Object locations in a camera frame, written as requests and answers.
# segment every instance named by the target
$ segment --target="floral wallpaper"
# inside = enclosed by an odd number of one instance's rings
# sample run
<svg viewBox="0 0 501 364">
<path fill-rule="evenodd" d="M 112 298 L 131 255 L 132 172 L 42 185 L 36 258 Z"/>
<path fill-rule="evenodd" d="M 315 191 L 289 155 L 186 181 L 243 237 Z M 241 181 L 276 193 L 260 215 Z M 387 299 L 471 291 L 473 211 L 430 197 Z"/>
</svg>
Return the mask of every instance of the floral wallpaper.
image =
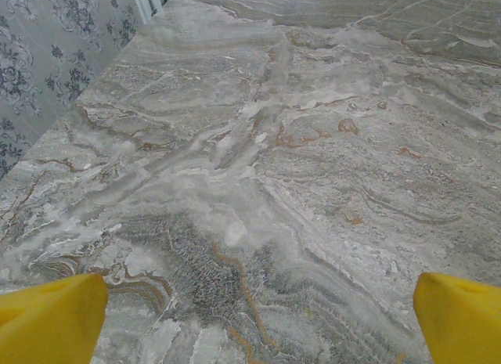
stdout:
<svg viewBox="0 0 501 364">
<path fill-rule="evenodd" d="M 0 178 L 141 23 L 135 0 L 0 0 Z"/>
</svg>

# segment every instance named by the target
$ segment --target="yellow plastic piece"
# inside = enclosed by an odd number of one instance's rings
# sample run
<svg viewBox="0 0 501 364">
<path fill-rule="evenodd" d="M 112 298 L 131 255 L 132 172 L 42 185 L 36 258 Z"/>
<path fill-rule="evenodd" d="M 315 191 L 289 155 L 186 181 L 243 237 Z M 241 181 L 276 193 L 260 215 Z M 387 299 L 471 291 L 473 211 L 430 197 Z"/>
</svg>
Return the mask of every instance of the yellow plastic piece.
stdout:
<svg viewBox="0 0 501 364">
<path fill-rule="evenodd" d="M 107 302 L 94 274 L 0 296 L 0 363 L 89 364 Z"/>
<path fill-rule="evenodd" d="M 501 363 L 501 288 L 424 273 L 414 309 L 435 364 Z"/>
</svg>

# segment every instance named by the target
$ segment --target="brown vein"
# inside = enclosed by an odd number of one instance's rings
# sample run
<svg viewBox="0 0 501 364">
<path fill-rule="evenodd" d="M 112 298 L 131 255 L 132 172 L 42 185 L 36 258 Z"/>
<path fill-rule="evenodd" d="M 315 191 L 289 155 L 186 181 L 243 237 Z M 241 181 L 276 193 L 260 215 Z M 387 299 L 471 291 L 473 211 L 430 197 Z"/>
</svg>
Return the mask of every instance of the brown vein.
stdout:
<svg viewBox="0 0 501 364">
<path fill-rule="evenodd" d="M 59 275 L 59 279 L 74 275 L 73 269 L 66 262 L 51 262 L 44 264 L 43 267 L 56 272 Z"/>
<path fill-rule="evenodd" d="M 62 164 L 63 166 L 67 166 L 70 169 L 71 173 L 85 171 L 84 169 L 75 168 L 73 166 L 73 164 L 67 160 L 49 159 L 49 160 L 36 160 L 36 162 L 39 164 L 47 164 L 47 163 L 51 163 L 51 162 L 57 163 L 57 164 Z"/>
<path fill-rule="evenodd" d="M 410 151 L 410 149 L 408 147 L 401 147 L 397 154 L 398 155 L 406 155 L 406 154 L 408 154 L 408 155 L 410 155 L 413 158 L 421 159 L 421 155 L 417 155 L 416 153 L 413 153 L 412 151 Z"/>
<path fill-rule="evenodd" d="M 151 274 L 147 274 L 145 277 L 162 283 L 162 286 L 164 286 L 164 289 L 165 289 L 165 292 L 167 292 L 167 295 L 169 295 L 169 296 L 172 295 L 173 290 L 172 290 L 171 286 L 169 286 L 169 283 L 167 282 L 167 280 L 165 280 L 161 276 L 153 276 Z"/>
<path fill-rule="evenodd" d="M 312 50 L 317 50 L 317 49 L 333 49 L 334 47 L 336 47 L 339 43 L 334 43 L 332 45 L 327 45 L 327 44 L 323 44 L 323 45 L 312 45 L 310 43 L 307 43 L 305 41 L 298 41 L 296 39 L 296 37 L 294 37 L 294 34 L 292 33 L 287 33 L 286 34 L 286 38 L 287 40 L 289 41 L 290 44 L 296 46 L 296 47 L 305 47 L 307 49 L 312 49 Z"/>
<path fill-rule="evenodd" d="M 363 219 L 360 217 L 356 217 L 353 219 L 348 218 L 346 215 L 344 216 L 344 220 L 351 225 L 360 225 L 363 223 Z"/>
<path fill-rule="evenodd" d="M 451 218 L 433 218 L 431 215 L 424 214 L 424 213 L 420 213 L 420 214 L 424 215 L 428 219 L 418 218 L 417 216 L 414 216 L 412 214 L 406 213 L 405 211 L 403 211 L 401 209 L 398 209 L 396 207 L 393 207 L 393 206 L 391 206 L 390 204 L 388 204 L 386 202 L 378 200 L 373 195 L 372 191 L 369 191 L 368 189 L 363 188 L 363 187 L 362 187 L 362 190 L 363 190 L 364 193 L 362 193 L 361 196 L 365 197 L 364 200 L 366 200 L 366 204 L 367 204 L 367 201 L 373 202 L 375 204 L 380 205 L 381 207 L 384 207 L 384 208 L 388 209 L 389 211 L 393 211 L 393 212 L 395 212 L 397 214 L 400 214 L 400 215 L 402 215 L 404 217 L 410 218 L 410 219 L 412 219 L 415 222 L 424 223 L 425 225 L 448 225 L 449 223 L 457 222 L 457 221 L 461 220 L 461 218 L 462 218 L 461 214 L 457 214 L 456 216 L 453 216 Z"/>
<path fill-rule="evenodd" d="M 326 138 L 326 139 L 332 137 L 332 135 L 330 135 L 329 133 L 323 131 L 322 129 L 314 129 L 314 131 L 319 134 L 319 137 L 317 137 L 317 138 L 314 138 L 314 137 L 302 137 L 302 138 L 300 138 L 297 141 L 297 145 L 295 145 L 294 144 L 294 141 L 295 141 L 294 136 L 293 135 L 284 135 L 283 133 L 285 132 L 285 128 L 283 127 L 283 125 L 280 125 L 279 131 L 278 131 L 278 133 L 276 135 L 275 144 L 277 146 L 286 146 L 286 147 L 289 147 L 291 149 L 297 149 L 298 147 L 304 146 L 308 142 L 316 141 L 320 137 L 323 137 L 323 138 Z"/>
<path fill-rule="evenodd" d="M 403 352 L 399 353 L 397 356 L 397 364 L 402 364 L 405 359 L 405 354 Z"/>
<path fill-rule="evenodd" d="M 252 356 L 254 355 L 254 349 L 252 348 L 252 344 L 247 339 L 242 337 L 242 335 L 238 331 L 233 329 L 231 326 L 228 328 L 228 331 L 233 335 L 235 341 L 245 347 L 245 351 L 247 353 L 247 362 L 249 364 L 266 364 L 266 362 L 263 362 L 262 360 L 253 359 Z"/>
<path fill-rule="evenodd" d="M 263 320 L 261 319 L 261 315 L 259 314 L 258 307 L 256 307 L 256 304 L 254 303 L 254 299 L 252 298 L 251 292 L 249 291 L 249 288 L 247 287 L 247 282 L 245 281 L 245 271 L 243 269 L 243 265 L 241 264 L 240 260 L 238 258 L 231 258 L 231 257 L 225 256 L 224 254 L 221 254 L 219 252 L 218 244 L 215 241 L 212 242 L 212 248 L 214 249 L 215 256 L 218 260 L 228 262 L 230 264 L 235 264 L 237 266 L 239 273 L 240 273 L 240 288 L 242 289 L 243 293 L 245 294 L 245 298 L 247 299 L 247 302 L 249 303 L 249 305 L 252 309 L 252 312 L 254 313 L 254 316 L 256 318 L 256 323 L 258 324 L 259 332 L 261 333 L 263 339 L 266 342 L 268 342 L 274 348 L 279 350 L 280 349 L 279 345 L 272 338 L 270 338 L 268 333 L 266 332 L 265 324 L 263 323 Z"/>
<path fill-rule="evenodd" d="M 166 308 L 165 299 L 156 287 L 139 280 L 135 282 L 123 282 L 119 284 L 107 283 L 110 294 L 139 294 L 148 300 L 155 312 L 159 315 Z"/>
<path fill-rule="evenodd" d="M 318 108 L 320 106 L 333 106 L 337 103 L 341 103 L 341 102 L 346 102 L 347 100 L 350 100 L 352 98 L 356 98 L 357 96 L 349 96 L 348 98 L 343 98 L 343 99 L 335 99 L 335 100 L 331 100 L 330 102 L 317 102 L 315 103 L 315 105 L 313 106 L 313 109 L 315 108 Z M 312 108 L 300 108 L 298 111 L 299 112 L 304 112 L 304 111 L 308 111 L 308 110 L 311 110 Z"/>
<path fill-rule="evenodd" d="M 72 262 L 74 262 L 75 264 L 75 267 L 74 267 L 74 274 L 77 275 L 77 274 L 83 274 L 83 271 L 84 271 L 84 265 L 81 263 L 80 261 L 80 258 L 77 257 L 77 256 L 72 256 L 72 255 L 69 255 L 69 254 L 64 254 L 62 255 L 60 258 L 64 258 L 66 260 L 70 260 Z"/>
<path fill-rule="evenodd" d="M 78 111 L 81 112 L 82 116 L 87 121 L 87 123 L 91 126 L 91 128 L 104 130 L 104 131 L 110 133 L 111 135 L 121 135 L 123 137 L 126 137 L 127 139 L 130 139 L 131 141 L 133 141 L 136 144 L 137 149 L 139 149 L 139 150 L 145 150 L 145 151 L 172 150 L 172 148 L 169 146 L 141 141 L 140 139 L 138 139 L 137 137 L 134 136 L 137 134 L 137 131 L 132 133 L 131 135 L 129 135 L 127 132 L 117 131 L 111 127 L 107 127 L 106 125 L 97 124 L 91 120 L 91 118 L 88 115 L 88 111 L 83 106 L 78 104 L 78 105 L 75 105 L 75 108 L 77 108 Z"/>
<path fill-rule="evenodd" d="M 31 184 L 31 186 L 28 187 L 28 190 L 27 190 L 27 195 L 19 202 L 19 204 L 14 208 L 14 212 L 13 212 L 13 216 L 9 219 L 9 221 L 7 222 L 7 230 L 5 231 L 5 234 L 4 236 L 2 236 L 2 238 L 0 239 L 0 242 L 2 240 L 4 240 L 7 235 L 9 234 L 9 228 L 11 227 L 11 223 L 14 222 L 14 220 L 16 219 L 17 217 L 17 213 L 19 213 L 19 210 L 21 209 L 21 207 L 26 203 L 26 201 L 28 201 L 31 197 L 31 195 L 33 194 L 34 192 L 34 189 L 36 188 L 36 186 L 38 185 L 38 183 L 40 182 L 41 178 L 45 175 L 47 171 L 43 171 L 36 179 L 35 181 L 33 182 L 33 184 Z M 2 217 L 7 214 L 9 211 L 12 210 L 12 207 L 14 206 L 16 200 L 18 199 L 19 196 L 16 197 L 16 199 L 14 200 L 14 203 L 13 205 L 11 206 L 10 209 L 8 209 L 5 213 L 2 214 Z"/>
<path fill-rule="evenodd" d="M 348 133 L 353 133 L 354 135 L 359 135 L 359 129 L 355 125 L 352 119 L 343 119 L 339 122 L 339 125 L 337 126 L 337 130 L 339 132 L 348 132 Z"/>
</svg>

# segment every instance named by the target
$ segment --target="gray wallpaper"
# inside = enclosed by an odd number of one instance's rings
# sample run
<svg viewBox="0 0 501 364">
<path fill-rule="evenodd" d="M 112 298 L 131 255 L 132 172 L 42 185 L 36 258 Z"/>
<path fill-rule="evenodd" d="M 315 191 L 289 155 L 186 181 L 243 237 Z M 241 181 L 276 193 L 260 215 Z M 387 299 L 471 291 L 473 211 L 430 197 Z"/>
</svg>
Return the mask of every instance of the gray wallpaper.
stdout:
<svg viewBox="0 0 501 364">
<path fill-rule="evenodd" d="M 0 0 L 0 178 L 140 24 L 135 0 Z"/>
</svg>

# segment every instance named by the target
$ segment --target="marble vein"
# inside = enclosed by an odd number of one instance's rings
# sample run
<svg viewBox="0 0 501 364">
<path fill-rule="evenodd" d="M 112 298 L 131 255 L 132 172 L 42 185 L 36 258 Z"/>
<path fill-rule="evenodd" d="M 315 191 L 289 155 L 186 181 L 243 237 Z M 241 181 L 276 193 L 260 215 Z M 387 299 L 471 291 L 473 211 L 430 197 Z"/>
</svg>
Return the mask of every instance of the marble vein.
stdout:
<svg viewBox="0 0 501 364">
<path fill-rule="evenodd" d="M 170 0 L 0 182 L 0 291 L 84 272 L 93 364 L 431 362 L 501 286 L 501 0 Z"/>
</svg>

